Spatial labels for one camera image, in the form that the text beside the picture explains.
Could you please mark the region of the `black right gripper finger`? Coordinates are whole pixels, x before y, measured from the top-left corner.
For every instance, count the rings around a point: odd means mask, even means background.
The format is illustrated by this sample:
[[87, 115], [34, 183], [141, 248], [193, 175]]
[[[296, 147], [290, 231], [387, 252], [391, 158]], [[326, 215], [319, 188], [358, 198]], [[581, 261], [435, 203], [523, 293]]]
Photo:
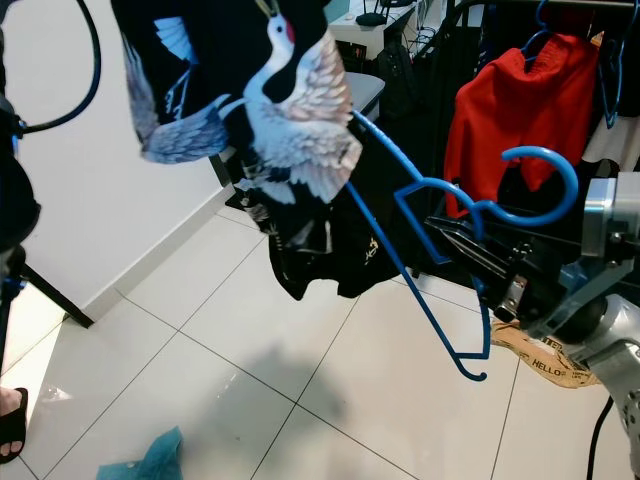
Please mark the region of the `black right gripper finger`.
[[484, 239], [466, 221], [443, 216], [425, 219], [425, 230], [435, 251], [453, 261], [504, 262], [511, 252], [495, 239]]
[[480, 296], [521, 296], [521, 278], [515, 273], [520, 247], [500, 242], [463, 242], [442, 246], [440, 253], [474, 278]]

